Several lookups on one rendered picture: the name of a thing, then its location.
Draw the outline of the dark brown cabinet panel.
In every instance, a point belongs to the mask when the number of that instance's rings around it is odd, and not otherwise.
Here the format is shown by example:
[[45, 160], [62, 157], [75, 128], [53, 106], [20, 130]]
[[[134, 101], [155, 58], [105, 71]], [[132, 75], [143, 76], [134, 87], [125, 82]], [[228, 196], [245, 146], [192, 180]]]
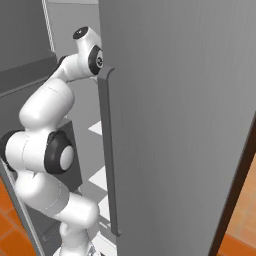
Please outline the dark brown cabinet panel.
[[241, 157], [226, 199], [217, 230], [214, 235], [208, 256], [216, 256], [226, 233], [228, 224], [239, 199], [240, 192], [256, 154], [256, 112], [242, 150]]

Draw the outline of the large grey freezer door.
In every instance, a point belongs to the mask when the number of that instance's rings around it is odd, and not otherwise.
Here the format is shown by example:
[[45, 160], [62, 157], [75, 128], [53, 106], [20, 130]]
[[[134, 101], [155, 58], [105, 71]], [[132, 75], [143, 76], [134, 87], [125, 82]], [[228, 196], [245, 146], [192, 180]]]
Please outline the large grey freezer door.
[[99, 0], [118, 256], [208, 256], [256, 112], [256, 0]]

